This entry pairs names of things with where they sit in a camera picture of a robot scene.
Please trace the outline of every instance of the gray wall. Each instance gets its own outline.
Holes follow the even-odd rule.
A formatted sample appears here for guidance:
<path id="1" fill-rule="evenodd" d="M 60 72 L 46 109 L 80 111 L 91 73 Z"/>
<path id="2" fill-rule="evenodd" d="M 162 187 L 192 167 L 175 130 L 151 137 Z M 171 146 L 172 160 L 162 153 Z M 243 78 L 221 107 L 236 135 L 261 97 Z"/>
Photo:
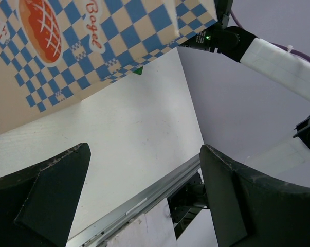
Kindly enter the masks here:
<path id="1" fill-rule="evenodd" d="M 235 0 L 233 10 L 248 31 L 310 55 L 310 0 Z M 223 55 L 183 47 L 179 54 L 204 141 L 240 162 L 310 114 L 309 102 Z M 310 164 L 279 177 L 310 186 Z"/>

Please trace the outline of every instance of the checkered pattern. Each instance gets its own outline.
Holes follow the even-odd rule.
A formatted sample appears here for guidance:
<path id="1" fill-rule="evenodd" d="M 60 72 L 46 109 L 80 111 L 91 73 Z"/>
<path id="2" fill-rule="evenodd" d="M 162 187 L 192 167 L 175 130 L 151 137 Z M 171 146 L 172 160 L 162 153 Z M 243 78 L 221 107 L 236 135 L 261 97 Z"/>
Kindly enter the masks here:
<path id="1" fill-rule="evenodd" d="M 131 71 L 150 63 L 156 58 L 179 46 L 204 29 L 216 23 L 216 20 L 208 13 L 206 8 L 198 0 L 175 0 L 176 13 L 179 24 L 180 37 L 167 45 L 158 46 L 156 50 L 136 60 Z"/>
<path id="2" fill-rule="evenodd" d="M 22 91 L 28 92 L 27 102 L 40 112 L 94 83 L 125 77 L 215 22 L 197 0 L 176 0 L 176 39 L 162 0 L 103 0 L 100 39 L 106 51 L 99 54 L 91 51 L 84 30 L 84 1 L 46 1 L 62 33 L 63 56 L 56 67 L 45 67 L 36 56 L 17 19 L 16 1 L 0 0 L 0 19 L 11 33 L 6 44 L 0 43 L 0 57 L 16 69 L 18 85 L 27 89 Z"/>

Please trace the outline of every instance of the bagel box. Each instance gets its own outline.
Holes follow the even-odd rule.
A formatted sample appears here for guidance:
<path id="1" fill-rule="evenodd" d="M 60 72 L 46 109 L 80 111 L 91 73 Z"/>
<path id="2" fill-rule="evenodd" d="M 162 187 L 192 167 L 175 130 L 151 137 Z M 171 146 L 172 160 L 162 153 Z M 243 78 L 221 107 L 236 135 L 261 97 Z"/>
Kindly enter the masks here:
<path id="1" fill-rule="evenodd" d="M 0 0 L 0 134 L 80 102 L 215 18 L 213 0 Z"/>

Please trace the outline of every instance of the metal rail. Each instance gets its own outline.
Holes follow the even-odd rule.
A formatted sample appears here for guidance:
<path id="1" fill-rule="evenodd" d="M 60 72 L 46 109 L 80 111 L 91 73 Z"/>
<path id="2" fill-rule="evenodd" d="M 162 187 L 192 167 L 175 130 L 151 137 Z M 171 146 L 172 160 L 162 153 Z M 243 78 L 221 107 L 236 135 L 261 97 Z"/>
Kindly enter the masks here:
<path id="1" fill-rule="evenodd" d="M 140 213 L 182 187 L 200 169 L 199 154 L 71 238 L 66 247 L 98 247 Z"/>

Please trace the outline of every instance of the blue and white checkered box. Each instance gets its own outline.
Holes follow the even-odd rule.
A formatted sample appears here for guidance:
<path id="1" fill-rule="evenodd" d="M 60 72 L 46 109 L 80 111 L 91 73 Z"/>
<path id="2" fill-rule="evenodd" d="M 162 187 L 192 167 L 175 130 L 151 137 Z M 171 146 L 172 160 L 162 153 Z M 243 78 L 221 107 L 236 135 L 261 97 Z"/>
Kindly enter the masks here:
<path id="1" fill-rule="evenodd" d="M 25 99 L 21 111 L 31 109 L 35 119 L 160 57 L 215 23 L 209 3 L 0 0 L 0 58 L 17 98 Z"/>
<path id="2" fill-rule="evenodd" d="M 55 49 L 54 43 L 60 43 L 60 59 L 55 66 L 44 62 L 35 51 L 28 36 L 30 29 L 21 21 L 23 2 L 26 6 L 30 2 L 40 12 L 39 21 L 44 21 L 41 32 L 53 33 L 50 47 Z M 0 0 L 0 21 L 10 33 L 8 40 L 0 42 L 0 57 L 7 65 L 14 65 L 16 82 L 29 91 L 25 95 L 29 106 L 40 112 L 111 78 L 117 70 L 136 64 L 135 60 L 178 35 L 163 0 Z M 92 49 L 93 36 L 103 51 Z"/>

